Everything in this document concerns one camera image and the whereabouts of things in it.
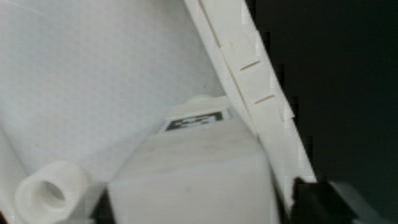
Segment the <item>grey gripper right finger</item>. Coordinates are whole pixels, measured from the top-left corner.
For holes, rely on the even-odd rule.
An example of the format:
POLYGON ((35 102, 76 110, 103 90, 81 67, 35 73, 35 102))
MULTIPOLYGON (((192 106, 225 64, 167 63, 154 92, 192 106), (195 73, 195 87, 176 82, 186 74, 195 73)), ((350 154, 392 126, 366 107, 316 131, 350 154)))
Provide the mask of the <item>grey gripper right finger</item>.
POLYGON ((295 179, 291 224, 391 224, 346 182, 295 179))

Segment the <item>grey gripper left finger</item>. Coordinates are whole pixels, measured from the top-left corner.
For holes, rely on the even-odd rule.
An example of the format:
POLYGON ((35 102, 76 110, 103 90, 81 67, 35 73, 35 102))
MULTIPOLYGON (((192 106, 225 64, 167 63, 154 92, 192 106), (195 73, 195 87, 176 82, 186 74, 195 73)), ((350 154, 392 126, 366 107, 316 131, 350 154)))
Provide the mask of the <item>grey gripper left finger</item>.
POLYGON ((96 208, 92 211, 92 219, 96 224, 115 224, 108 190, 103 190, 101 192, 96 208))

